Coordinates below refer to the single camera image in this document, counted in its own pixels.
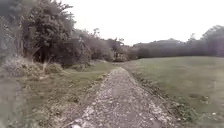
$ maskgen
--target green grass field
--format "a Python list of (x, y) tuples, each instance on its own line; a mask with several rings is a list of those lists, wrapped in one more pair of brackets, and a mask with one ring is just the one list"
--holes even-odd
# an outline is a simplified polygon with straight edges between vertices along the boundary
[(81, 71), (66, 69), (62, 73), (50, 74), (44, 80), (19, 78), (26, 94), (21, 127), (29, 123), (41, 128), (61, 127), (64, 111), (70, 109), (69, 112), (74, 112), (113, 68), (110, 63), (95, 62), (94, 66)]
[(224, 127), (224, 59), (177, 57), (142, 59), (128, 62), (130, 72), (167, 94), (188, 127)]

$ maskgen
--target foliage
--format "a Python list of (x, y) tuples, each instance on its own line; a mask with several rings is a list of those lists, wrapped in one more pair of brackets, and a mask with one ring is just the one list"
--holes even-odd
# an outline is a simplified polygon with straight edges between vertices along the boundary
[(210, 28), (202, 38), (192, 36), (187, 42), (174, 39), (139, 43), (138, 58), (174, 57), (174, 56), (224, 56), (224, 27)]

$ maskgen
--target dry grass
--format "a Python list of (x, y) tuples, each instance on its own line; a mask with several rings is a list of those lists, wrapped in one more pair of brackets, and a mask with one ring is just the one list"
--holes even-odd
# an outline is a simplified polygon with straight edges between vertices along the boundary
[(27, 93), (27, 102), (22, 111), (24, 120), (32, 119), (30, 122), (36, 123), (40, 128), (62, 126), (69, 116), (68, 113), (76, 110), (77, 105), (83, 102), (90, 90), (97, 87), (104, 74), (113, 67), (109, 63), (97, 62), (95, 66), (87, 67), (83, 71), (66, 69), (56, 73), (55, 69), (46, 68), (51, 74), (38, 81), (27, 77), (19, 78), (24, 92)]
[(43, 71), (38, 64), (20, 56), (6, 58), (2, 68), (8, 75), (13, 77), (37, 77), (43, 74)]

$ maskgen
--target grass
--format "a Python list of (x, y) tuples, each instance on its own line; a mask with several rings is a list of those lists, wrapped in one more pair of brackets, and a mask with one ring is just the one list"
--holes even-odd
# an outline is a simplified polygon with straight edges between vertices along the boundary
[(32, 122), (32, 125), (43, 128), (61, 127), (55, 124), (64, 121), (65, 109), (75, 108), (82, 103), (90, 89), (97, 86), (113, 67), (110, 63), (96, 62), (94, 66), (83, 71), (66, 69), (42, 80), (20, 78), (26, 92), (26, 104), (21, 110), (24, 115), (22, 125)]
[(181, 119), (191, 123), (187, 127), (224, 127), (223, 58), (142, 59), (128, 64), (125, 67), (143, 83), (149, 81), (143, 84), (146, 88), (157, 88), (172, 101)]

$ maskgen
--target mowed lawn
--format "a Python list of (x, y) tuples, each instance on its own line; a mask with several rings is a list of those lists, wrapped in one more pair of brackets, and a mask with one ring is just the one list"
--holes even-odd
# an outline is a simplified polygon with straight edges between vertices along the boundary
[(171, 101), (183, 105), (176, 108), (183, 119), (191, 120), (188, 127), (224, 128), (224, 58), (156, 58), (129, 63), (129, 71), (140, 72)]

